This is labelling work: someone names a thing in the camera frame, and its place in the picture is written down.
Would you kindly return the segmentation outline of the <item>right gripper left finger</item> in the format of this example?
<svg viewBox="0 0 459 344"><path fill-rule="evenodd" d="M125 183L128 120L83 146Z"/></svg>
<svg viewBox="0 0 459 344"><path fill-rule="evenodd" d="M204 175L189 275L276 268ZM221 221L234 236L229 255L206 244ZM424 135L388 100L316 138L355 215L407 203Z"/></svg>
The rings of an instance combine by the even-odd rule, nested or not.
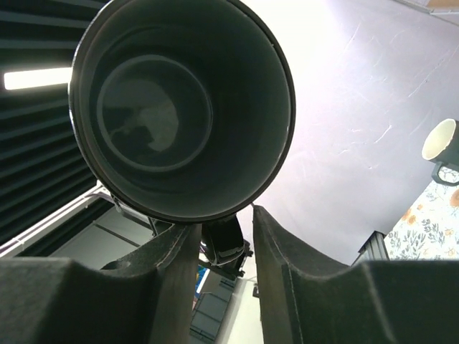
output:
<svg viewBox="0 0 459 344"><path fill-rule="evenodd" d="M200 239L200 226L175 225L102 269L3 259L1 341L187 343Z"/></svg>

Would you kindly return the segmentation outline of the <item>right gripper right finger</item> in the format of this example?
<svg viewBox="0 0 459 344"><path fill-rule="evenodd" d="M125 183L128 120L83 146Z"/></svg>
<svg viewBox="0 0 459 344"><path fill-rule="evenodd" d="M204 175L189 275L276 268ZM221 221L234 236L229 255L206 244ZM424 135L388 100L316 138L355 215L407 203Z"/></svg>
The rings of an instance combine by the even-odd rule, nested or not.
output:
<svg viewBox="0 0 459 344"><path fill-rule="evenodd" d="M261 206L253 240L266 343L456 343L456 261L347 266L285 230Z"/></svg>

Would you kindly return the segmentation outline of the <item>black mug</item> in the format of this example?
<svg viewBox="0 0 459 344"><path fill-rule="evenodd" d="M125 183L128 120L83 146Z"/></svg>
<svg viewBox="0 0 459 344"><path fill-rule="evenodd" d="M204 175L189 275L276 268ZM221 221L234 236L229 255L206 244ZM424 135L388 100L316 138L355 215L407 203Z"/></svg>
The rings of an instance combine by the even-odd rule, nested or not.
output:
<svg viewBox="0 0 459 344"><path fill-rule="evenodd" d="M285 55L241 1L110 1L75 50L75 138L96 178L152 219L201 224L221 266L237 212L277 176L295 126Z"/></svg>

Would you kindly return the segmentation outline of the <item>dark teal mug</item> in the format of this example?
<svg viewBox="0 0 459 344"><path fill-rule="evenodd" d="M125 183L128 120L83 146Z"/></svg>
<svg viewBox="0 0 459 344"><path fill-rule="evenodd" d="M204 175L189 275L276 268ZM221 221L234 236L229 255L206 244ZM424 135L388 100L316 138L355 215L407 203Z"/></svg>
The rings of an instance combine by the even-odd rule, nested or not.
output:
<svg viewBox="0 0 459 344"><path fill-rule="evenodd" d="M452 118L438 123L428 134L421 151L422 158L435 164L431 176L433 181L444 186L458 186L440 177L442 168L458 172L458 121Z"/></svg>

